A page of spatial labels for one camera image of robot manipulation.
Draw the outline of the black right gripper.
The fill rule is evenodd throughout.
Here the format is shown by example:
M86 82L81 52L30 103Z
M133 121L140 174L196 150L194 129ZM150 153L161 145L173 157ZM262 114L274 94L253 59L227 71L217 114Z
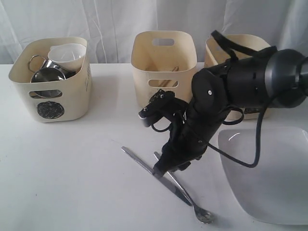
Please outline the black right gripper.
M163 177L168 171L184 171L192 160L200 158L222 122L229 114L229 104L220 105L192 98L185 112L186 121L175 137L163 146L161 158L153 167L153 175Z

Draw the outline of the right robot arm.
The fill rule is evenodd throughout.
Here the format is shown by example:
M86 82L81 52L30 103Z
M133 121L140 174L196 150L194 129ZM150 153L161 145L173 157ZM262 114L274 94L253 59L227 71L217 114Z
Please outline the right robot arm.
M154 166L154 175L186 168L210 146L218 128L230 111L258 108L255 158L252 163L235 162L254 168L260 159L261 125L268 108L294 108L308 95L308 59L300 52L269 47L250 58L231 58L222 64L203 68L192 79L192 98L185 119L172 126L168 142Z

